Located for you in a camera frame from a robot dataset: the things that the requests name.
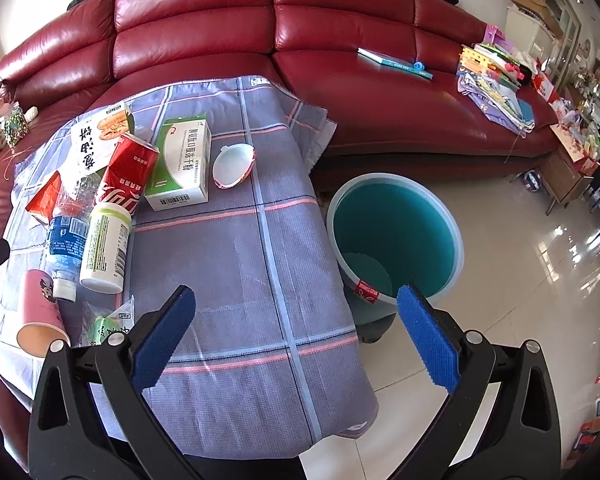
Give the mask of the red orange snack wrapper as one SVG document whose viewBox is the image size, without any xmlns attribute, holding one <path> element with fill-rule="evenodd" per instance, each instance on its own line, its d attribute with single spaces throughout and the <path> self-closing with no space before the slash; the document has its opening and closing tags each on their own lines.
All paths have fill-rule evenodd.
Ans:
<svg viewBox="0 0 600 480">
<path fill-rule="evenodd" d="M 47 226 L 52 220 L 60 190 L 61 176 L 55 171 L 27 203 L 26 211 L 43 226 Z"/>
</svg>

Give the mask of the white burger food box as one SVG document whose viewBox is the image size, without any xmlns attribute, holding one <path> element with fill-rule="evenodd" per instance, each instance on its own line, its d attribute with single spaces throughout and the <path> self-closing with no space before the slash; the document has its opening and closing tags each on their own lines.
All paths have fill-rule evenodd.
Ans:
<svg viewBox="0 0 600 480">
<path fill-rule="evenodd" d="M 60 165 L 62 187 L 72 197 L 88 194 L 94 174 L 106 168 L 125 133 L 133 132 L 133 118 L 125 102 L 94 110 L 71 127 L 67 159 Z"/>
</svg>

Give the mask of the pink paper cup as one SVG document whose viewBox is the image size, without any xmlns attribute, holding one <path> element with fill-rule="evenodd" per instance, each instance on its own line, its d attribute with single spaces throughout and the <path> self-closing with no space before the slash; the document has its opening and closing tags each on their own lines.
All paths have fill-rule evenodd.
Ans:
<svg viewBox="0 0 600 480">
<path fill-rule="evenodd" d="M 22 322 L 16 333 L 18 346 L 30 356 L 44 358 L 50 345 L 62 340 L 70 344 L 50 276 L 38 269 L 27 270 L 22 292 Z"/>
</svg>

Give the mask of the wooden side table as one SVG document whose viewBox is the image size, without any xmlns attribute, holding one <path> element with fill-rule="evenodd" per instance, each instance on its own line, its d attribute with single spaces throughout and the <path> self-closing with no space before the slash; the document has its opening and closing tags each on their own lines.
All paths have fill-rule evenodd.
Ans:
<svg viewBox="0 0 600 480">
<path fill-rule="evenodd" d="M 558 140 L 558 149 L 546 156 L 536 168 L 550 193 L 550 204 L 545 211 L 547 216 L 556 206 L 567 207 L 579 198 L 600 166 L 566 127 L 556 124 L 551 125 L 550 130 Z"/>
</svg>

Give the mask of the green white medicine box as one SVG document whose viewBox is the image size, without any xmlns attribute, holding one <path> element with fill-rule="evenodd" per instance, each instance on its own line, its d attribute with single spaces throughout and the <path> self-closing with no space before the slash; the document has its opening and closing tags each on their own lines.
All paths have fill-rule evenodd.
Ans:
<svg viewBox="0 0 600 480">
<path fill-rule="evenodd" d="M 153 211 L 208 202 L 211 142 L 204 115 L 162 124 L 156 140 L 160 154 L 144 192 Z"/>
</svg>

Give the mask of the white red plastic bowl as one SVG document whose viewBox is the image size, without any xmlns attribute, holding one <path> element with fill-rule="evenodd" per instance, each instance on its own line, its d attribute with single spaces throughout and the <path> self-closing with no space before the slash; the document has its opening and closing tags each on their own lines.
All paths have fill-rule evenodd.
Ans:
<svg viewBox="0 0 600 480">
<path fill-rule="evenodd" d="M 234 188 L 250 175 L 255 161 L 256 150 L 250 144 L 223 146 L 212 167 L 214 184 L 221 190 Z"/>
</svg>

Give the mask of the small blue white ball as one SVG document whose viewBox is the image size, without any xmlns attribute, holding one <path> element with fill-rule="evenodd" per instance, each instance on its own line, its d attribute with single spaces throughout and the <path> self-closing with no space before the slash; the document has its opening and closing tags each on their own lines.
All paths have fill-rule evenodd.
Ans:
<svg viewBox="0 0 600 480">
<path fill-rule="evenodd" d="M 537 193 L 542 190 L 542 177 L 534 169 L 524 172 L 520 177 L 520 180 L 524 185 L 524 188 L 531 193 Z"/>
</svg>

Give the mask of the cardboard box on cabinet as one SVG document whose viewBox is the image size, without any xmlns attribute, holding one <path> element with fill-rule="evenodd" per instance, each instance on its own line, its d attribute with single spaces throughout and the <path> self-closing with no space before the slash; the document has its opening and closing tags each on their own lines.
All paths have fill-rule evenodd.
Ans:
<svg viewBox="0 0 600 480">
<path fill-rule="evenodd" d="M 555 20 L 550 7 L 545 0 L 510 0 L 517 8 L 530 12 L 540 20 L 546 28 L 557 38 L 562 39 L 564 32 L 559 22 Z"/>
</svg>

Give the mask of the white green-label bottle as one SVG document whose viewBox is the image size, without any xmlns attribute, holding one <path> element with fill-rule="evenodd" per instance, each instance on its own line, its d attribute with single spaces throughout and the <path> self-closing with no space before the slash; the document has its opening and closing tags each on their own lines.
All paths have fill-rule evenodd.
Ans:
<svg viewBox="0 0 600 480">
<path fill-rule="evenodd" d="M 131 226 L 125 208 L 113 203 L 95 205 L 81 263 L 82 286 L 108 295 L 122 292 Z"/>
</svg>

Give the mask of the red cola can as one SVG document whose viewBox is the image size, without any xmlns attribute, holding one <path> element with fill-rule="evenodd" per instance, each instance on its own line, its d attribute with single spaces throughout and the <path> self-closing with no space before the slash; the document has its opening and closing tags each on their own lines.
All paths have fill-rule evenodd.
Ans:
<svg viewBox="0 0 600 480">
<path fill-rule="evenodd" d="M 125 133 L 100 180 L 95 203 L 115 204 L 135 214 L 158 157 L 152 144 Z"/>
</svg>

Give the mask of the clear blue-label water bottle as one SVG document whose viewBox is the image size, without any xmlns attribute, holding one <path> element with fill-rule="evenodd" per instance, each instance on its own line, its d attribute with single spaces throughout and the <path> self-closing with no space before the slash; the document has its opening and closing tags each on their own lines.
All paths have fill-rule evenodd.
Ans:
<svg viewBox="0 0 600 480">
<path fill-rule="evenodd" d="M 102 176 L 99 172 L 62 184 L 56 198 L 45 244 L 46 270 L 53 296 L 76 301 L 91 211 Z"/>
</svg>

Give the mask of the pile of colourful papers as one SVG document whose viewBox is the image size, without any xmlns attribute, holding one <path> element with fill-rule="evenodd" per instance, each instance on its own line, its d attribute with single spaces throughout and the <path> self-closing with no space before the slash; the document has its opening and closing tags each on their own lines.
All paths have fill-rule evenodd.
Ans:
<svg viewBox="0 0 600 480">
<path fill-rule="evenodd" d="M 535 119 L 531 105 L 517 92 L 530 86 L 535 74 L 532 58 L 507 41 L 498 26 L 488 25 L 481 42 L 460 52 L 457 91 L 490 122 L 525 138 L 535 128 Z"/>
</svg>

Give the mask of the teal book on sofa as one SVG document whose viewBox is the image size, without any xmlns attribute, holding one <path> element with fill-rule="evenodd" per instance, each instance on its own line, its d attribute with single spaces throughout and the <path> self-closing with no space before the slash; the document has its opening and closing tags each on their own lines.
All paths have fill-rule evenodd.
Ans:
<svg viewBox="0 0 600 480">
<path fill-rule="evenodd" d="M 362 55 L 363 58 L 367 58 L 370 61 L 380 65 L 400 70 L 401 72 L 408 73 L 422 79 L 431 80 L 432 75 L 426 70 L 425 65 L 422 62 L 410 63 L 407 61 L 399 60 L 398 58 L 392 58 L 389 55 L 381 54 L 375 51 L 358 48 L 358 54 Z"/>
</svg>

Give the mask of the green clear snack bag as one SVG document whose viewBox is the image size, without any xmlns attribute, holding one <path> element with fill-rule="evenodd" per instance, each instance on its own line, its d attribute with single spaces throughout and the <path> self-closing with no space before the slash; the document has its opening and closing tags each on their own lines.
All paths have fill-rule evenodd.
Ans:
<svg viewBox="0 0 600 480">
<path fill-rule="evenodd" d="M 133 296 L 114 310 L 93 306 L 86 302 L 82 318 L 80 345 L 102 344 L 115 332 L 129 333 L 135 324 L 134 307 Z"/>
</svg>

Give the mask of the black stool under bucket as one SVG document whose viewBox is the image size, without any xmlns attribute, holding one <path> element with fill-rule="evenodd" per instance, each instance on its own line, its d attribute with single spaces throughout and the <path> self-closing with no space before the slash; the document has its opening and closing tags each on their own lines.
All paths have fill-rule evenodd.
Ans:
<svg viewBox="0 0 600 480">
<path fill-rule="evenodd" d="M 396 318 L 396 306 L 389 304 L 370 304 L 356 296 L 351 289 L 344 290 L 347 304 L 352 313 L 358 341 L 362 344 L 377 342 L 391 327 Z"/>
</svg>

